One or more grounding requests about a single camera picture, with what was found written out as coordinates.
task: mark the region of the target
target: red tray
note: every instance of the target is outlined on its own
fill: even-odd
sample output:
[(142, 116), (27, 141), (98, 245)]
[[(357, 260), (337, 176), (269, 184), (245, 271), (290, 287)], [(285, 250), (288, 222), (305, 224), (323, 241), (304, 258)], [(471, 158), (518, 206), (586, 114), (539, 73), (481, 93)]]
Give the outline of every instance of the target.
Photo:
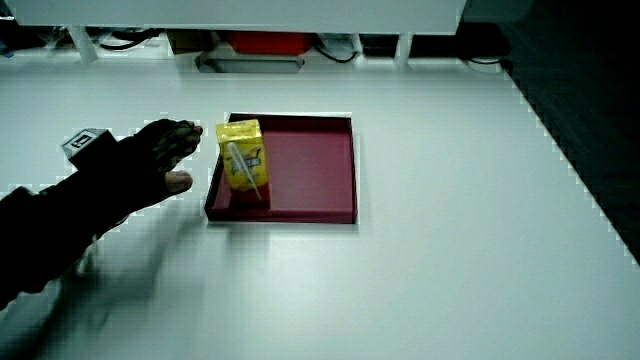
[(205, 204), (209, 220), (355, 224), (350, 118), (231, 114), (229, 122), (248, 119), (260, 122), (271, 207), (230, 208), (231, 193), (219, 157)]

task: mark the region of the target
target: table surface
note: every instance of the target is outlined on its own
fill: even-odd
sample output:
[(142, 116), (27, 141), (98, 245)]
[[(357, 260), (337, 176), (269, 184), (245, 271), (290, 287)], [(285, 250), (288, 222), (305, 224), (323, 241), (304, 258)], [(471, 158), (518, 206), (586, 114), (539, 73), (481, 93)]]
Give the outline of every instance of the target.
[[(70, 175), (60, 144), (86, 127), (205, 128), (179, 167), (193, 188), (99, 241), (100, 283), (39, 358), (640, 357), (638, 266), (505, 73), (317, 58), (201, 74), (181, 59), (0, 61), (0, 196)], [(231, 112), (350, 114), (358, 223), (209, 223)]]

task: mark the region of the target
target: yellow juice box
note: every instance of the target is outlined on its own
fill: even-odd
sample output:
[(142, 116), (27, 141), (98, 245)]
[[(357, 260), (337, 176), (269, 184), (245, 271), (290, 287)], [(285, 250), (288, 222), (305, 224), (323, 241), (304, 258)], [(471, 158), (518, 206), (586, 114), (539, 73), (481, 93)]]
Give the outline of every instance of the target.
[(232, 207), (269, 206), (267, 156), (257, 119), (216, 126)]

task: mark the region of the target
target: cable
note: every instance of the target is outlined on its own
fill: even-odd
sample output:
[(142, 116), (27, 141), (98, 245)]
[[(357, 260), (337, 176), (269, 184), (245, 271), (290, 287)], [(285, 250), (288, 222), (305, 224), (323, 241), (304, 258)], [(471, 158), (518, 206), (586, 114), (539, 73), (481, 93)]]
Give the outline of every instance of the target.
[(147, 29), (139, 32), (126, 32), (126, 31), (114, 31), (111, 35), (120, 40), (129, 40), (131, 41), (128, 44), (123, 45), (108, 45), (108, 44), (100, 44), (100, 47), (106, 50), (126, 50), (130, 49), (134, 46), (140, 45), (142, 42), (151, 39), (152, 37), (156, 37), (160, 35), (161, 30), (159, 29)]
[(358, 55), (358, 52), (357, 52), (357, 51), (354, 51), (354, 52), (353, 52), (353, 54), (351, 54), (351, 57), (350, 57), (350, 58), (348, 58), (348, 59), (346, 59), (346, 60), (342, 60), (342, 59), (336, 59), (336, 58), (334, 58), (333, 56), (331, 56), (331, 55), (327, 54), (327, 53), (326, 53), (326, 52), (324, 52), (322, 49), (320, 49), (320, 46), (318, 46), (318, 45), (314, 46), (314, 48), (315, 48), (315, 49), (316, 49), (320, 54), (322, 54), (322, 55), (326, 56), (326, 57), (327, 57), (327, 58), (329, 58), (330, 60), (333, 60), (333, 61), (338, 62), (338, 63), (341, 63), (341, 64), (346, 64), (346, 63), (348, 63), (349, 61), (353, 60), (353, 59), (356, 57), (356, 55)]
[(463, 59), (463, 60), (467, 60), (467, 61), (470, 61), (470, 62), (472, 62), (472, 63), (474, 63), (474, 64), (480, 64), (480, 65), (493, 65), (493, 64), (500, 64), (500, 62), (502, 61), (502, 60), (478, 61), (478, 60), (474, 60), (474, 59), (471, 59), (471, 58), (469, 58), (469, 59)]

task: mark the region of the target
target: finger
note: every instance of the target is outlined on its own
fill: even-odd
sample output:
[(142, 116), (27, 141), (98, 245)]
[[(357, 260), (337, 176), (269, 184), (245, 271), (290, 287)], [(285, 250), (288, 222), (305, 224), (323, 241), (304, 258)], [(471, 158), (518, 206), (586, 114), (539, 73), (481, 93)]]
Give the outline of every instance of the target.
[(175, 195), (188, 190), (193, 185), (193, 178), (186, 171), (169, 171), (165, 174), (165, 183), (169, 193)]

